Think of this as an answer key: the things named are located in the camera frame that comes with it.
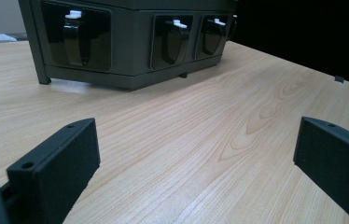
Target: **screw hole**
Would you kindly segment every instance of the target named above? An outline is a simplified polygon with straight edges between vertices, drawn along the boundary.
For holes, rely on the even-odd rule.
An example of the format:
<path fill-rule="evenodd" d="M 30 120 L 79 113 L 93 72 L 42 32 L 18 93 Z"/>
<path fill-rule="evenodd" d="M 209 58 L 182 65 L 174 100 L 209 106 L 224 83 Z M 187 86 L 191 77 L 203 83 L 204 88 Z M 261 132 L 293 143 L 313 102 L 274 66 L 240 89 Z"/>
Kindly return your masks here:
<path fill-rule="evenodd" d="M 23 166 L 22 166 L 22 169 L 29 169 L 31 168 L 32 166 L 34 166 L 35 164 L 32 163 L 32 162 L 26 162 Z"/>

